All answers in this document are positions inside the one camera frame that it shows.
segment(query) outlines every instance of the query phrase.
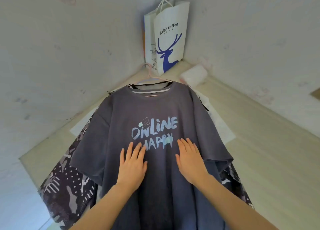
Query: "t-shirt sleeve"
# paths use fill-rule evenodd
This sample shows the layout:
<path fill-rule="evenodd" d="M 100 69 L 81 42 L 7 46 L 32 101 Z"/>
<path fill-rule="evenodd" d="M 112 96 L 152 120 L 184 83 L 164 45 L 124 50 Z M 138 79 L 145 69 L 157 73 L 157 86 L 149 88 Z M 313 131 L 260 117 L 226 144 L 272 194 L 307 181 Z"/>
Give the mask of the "t-shirt sleeve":
<path fill-rule="evenodd" d="M 214 122 L 202 102 L 194 91 L 191 89 L 190 91 L 193 99 L 199 151 L 204 161 L 213 160 L 216 162 L 220 173 L 233 161 L 233 158 L 223 144 Z"/>
<path fill-rule="evenodd" d="M 109 123 L 98 109 L 70 161 L 71 166 L 98 185 L 102 185 L 108 135 Z"/>

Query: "bag handle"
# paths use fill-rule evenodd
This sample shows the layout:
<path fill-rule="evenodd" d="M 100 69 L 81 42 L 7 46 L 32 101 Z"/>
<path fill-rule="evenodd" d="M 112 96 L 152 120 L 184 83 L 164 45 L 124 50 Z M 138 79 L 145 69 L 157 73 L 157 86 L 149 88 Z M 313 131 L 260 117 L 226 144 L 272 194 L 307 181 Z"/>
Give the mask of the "bag handle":
<path fill-rule="evenodd" d="M 160 4 L 161 4 L 160 12 L 162 12 L 162 5 L 163 5 L 164 2 L 168 3 L 170 6 L 173 7 L 173 5 L 172 5 L 170 2 L 168 2 L 167 0 L 162 0 L 162 1 L 159 3 L 156 12 L 158 11 L 158 9 L 159 9 L 159 7 L 160 7 Z"/>

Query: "gray t-shirt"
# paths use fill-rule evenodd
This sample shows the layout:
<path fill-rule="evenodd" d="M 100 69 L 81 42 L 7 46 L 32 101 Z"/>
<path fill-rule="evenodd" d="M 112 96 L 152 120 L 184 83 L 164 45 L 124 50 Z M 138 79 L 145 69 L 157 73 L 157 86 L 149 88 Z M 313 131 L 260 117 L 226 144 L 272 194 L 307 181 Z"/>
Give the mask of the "gray t-shirt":
<path fill-rule="evenodd" d="M 105 195 L 117 182 L 121 149 L 127 149 L 131 141 L 134 146 L 146 144 L 145 178 L 112 229 L 224 229 L 215 208 L 179 172 L 177 139 L 190 138 L 208 172 L 219 181 L 219 172 L 233 159 L 194 91 L 177 82 L 166 89 L 158 96 L 145 97 L 134 93 L 141 90 L 125 86 L 107 97 L 70 164 L 101 185 Z"/>

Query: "white wall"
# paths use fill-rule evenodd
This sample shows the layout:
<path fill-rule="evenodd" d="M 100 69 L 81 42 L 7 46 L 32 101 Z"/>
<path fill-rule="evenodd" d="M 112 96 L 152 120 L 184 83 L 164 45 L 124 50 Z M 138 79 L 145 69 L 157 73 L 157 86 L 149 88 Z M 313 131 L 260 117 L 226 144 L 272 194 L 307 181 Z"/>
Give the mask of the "white wall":
<path fill-rule="evenodd" d="M 152 5 L 0 0 L 0 229 L 48 220 L 18 158 L 138 71 L 141 17 Z"/>
<path fill-rule="evenodd" d="M 190 0 L 184 60 L 320 137 L 320 0 Z"/>

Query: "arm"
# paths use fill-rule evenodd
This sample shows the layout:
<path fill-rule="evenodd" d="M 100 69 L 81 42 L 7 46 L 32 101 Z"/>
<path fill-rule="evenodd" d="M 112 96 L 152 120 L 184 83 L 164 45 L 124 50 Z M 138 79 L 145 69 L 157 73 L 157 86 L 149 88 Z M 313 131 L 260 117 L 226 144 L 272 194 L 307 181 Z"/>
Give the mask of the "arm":
<path fill-rule="evenodd" d="M 90 209 L 70 230 L 111 229 L 120 211 L 130 196 L 140 186 L 146 173 L 147 162 L 143 162 L 146 147 L 139 152 L 139 143 L 132 152 L 133 142 L 129 144 L 126 160 L 124 149 L 120 154 L 120 167 L 117 183 Z"/>
<path fill-rule="evenodd" d="M 209 175 L 197 146 L 190 139 L 178 140 L 178 145 L 180 156 L 176 154 L 176 159 L 180 172 L 202 192 L 232 230 L 277 229 Z"/>

